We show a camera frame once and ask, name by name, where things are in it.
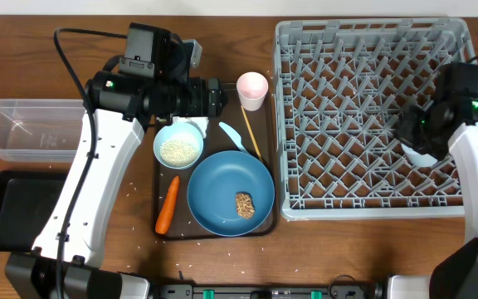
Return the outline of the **pink plastic cup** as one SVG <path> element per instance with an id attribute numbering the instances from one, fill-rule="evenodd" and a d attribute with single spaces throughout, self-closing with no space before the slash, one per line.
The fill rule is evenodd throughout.
<path id="1" fill-rule="evenodd" d="M 258 72 L 247 72 L 237 80 L 237 93 L 245 110 L 259 110 L 269 89 L 267 79 Z"/>

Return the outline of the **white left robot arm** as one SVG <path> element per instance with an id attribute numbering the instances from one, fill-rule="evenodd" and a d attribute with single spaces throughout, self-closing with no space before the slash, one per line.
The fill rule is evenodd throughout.
<path id="1" fill-rule="evenodd" d="M 80 142 L 56 206 L 31 253 L 7 260 L 5 274 L 18 295 L 149 298 L 146 278 L 100 268 L 124 172 L 152 117 L 216 117 L 226 102 L 217 78 L 98 71 L 86 84 Z"/>

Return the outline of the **dark blue plate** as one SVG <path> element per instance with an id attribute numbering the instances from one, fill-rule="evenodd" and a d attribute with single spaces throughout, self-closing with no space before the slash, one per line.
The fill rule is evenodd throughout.
<path id="1" fill-rule="evenodd" d="M 237 214 L 236 194 L 252 197 L 255 214 Z M 267 167 L 257 158 L 228 150 L 204 159 L 193 171 L 187 201 L 194 219 L 207 231 L 222 237 L 238 237 L 259 228 L 275 203 L 275 184 Z"/>

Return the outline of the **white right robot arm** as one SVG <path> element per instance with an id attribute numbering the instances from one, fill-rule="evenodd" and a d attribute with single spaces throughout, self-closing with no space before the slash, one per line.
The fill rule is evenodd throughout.
<path id="1" fill-rule="evenodd" d="M 460 180 L 465 243 L 428 277 L 390 277 L 388 298 L 478 298 L 478 100 L 457 97 L 401 116 L 396 138 L 418 154 L 450 155 Z"/>

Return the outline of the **brown food scrap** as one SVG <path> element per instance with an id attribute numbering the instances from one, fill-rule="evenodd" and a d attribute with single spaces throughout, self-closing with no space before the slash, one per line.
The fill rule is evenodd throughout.
<path id="1" fill-rule="evenodd" d="M 244 219 L 250 219 L 255 214 L 252 197 L 247 193 L 237 193 L 236 197 L 237 214 Z"/>

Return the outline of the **light blue plastic cup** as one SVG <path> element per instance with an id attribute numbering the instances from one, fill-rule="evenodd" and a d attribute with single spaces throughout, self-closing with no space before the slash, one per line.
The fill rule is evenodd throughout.
<path id="1" fill-rule="evenodd" d="M 429 154 L 419 154 L 414 149 L 409 148 L 406 145 L 402 145 L 402 150 L 407 156 L 408 161 L 418 168 L 431 167 L 437 163 L 437 159 Z"/>

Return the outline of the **orange carrot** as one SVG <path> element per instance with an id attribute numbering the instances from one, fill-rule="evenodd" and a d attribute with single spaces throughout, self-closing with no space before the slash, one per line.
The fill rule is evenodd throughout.
<path id="1" fill-rule="evenodd" d="M 163 202 L 163 207 L 160 210 L 157 222 L 155 224 L 155 232 L 158 234 L 165 234 L 171 226 L 178 198 L 179 187 L 180 178 L 175 176 L 169 185 L 168 192 Z"/>

